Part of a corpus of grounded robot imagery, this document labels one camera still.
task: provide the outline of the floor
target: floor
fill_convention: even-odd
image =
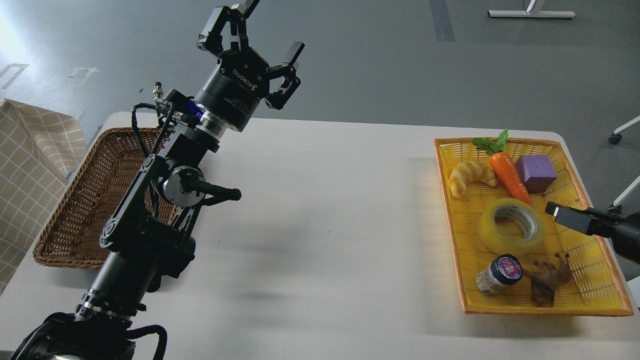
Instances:
[[[224,4],[3,1],[0,97],[74,116],[90,140],[108,115],[149,101],[155,81],[198,91],[216,60],[196,36]],[[640,126],[607,142],[640,115],[640,2],[545,2],[573,20],[487,16],[520,10],[515,0],[401,4],[261,2],[248,34],[265,59],[279,63],[295,40],[307,47],[285,109],[254,116],[554,131],[598,209],[640,174]],[[640,211],[639,200],[632,194],[623,213]],[[620,263],[628,280],[640,275]]]

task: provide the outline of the orange carrot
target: orange carrot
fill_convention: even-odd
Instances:
[[[520,180],[520,175],[518,175],[518,170],[516,170],[511,156],[504,152],[504,144],[507,142],[508,134],[509,130],[505,129],[500,133],[498,141],[495,143],[489,138],[475,138],[472,143],[476,146],[476,149],[484,150],[487,155],[491,156],[489,164],[507,187],[511,196],[531,205],[529,192]]]
[[[509,154],[502,151],[496,152],[489,158],[489,164],[491,164],[495,174],[502,180],[504,186],[507,187],[511,196],[531,205],[529,192],[527,192],[527,188],[520,180],[518,170],[516,170],[516,166],[513,164],[513,160]]]

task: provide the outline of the small jar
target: small jar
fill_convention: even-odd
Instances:
[[[488,268],[476,276],[476,286],[487,296],[496,296],[522,278],[522,266],[511,254],[495,258]]]

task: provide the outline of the beige checkered fabric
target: beige checkered fabric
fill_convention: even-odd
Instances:
[[[72,117],[0,99],[0,294],[85,155]]]

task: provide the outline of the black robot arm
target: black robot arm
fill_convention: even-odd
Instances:
[[[134,134],[139,135],[138,108],[155,109],[162,131],[150,152],[138,139],[148,156],[103,228],[100,246],[109,256],[75,313],[47,317],[12,360],[129,360],[135,349],[131,340],[153,333],[159,336],[154,359],[163,358],[166,331],[159,325],[129,330],[131,318],[146,311],[142,297],[158,289],[161,276],[177,278],[194,259],[191,233],[200,208],[241,197],[238,189],[209,184],[198,166],[209,151],[218,150],[226,129],[244,129],[261,99],[281,109],[300,84],[296,60],[304,44],[295,43],[287,60],[273,68],[249,47],[245,21],[257,4],[249,0],[213,11],[198,47],[216,56],[218,64],[193,100],[176,90],[163,96],[156,83],[155,104],[134,107]],[[221,35],[226,23],[234,37],[228,50]],[[283,85],[269,94],[269,81],[279,77]],[[166,133],[171,135],[161,147]],[[145,204],[147,191],[151,206]],[[157,218],[160,198],[180,208],[169,224]]]
[[[582,234],[611,238],[615,252],[640,264],[640,213],[623,217],[594,208],[569,208],[552,201],[547,203],[545,212],[553,215],[558,224]]]

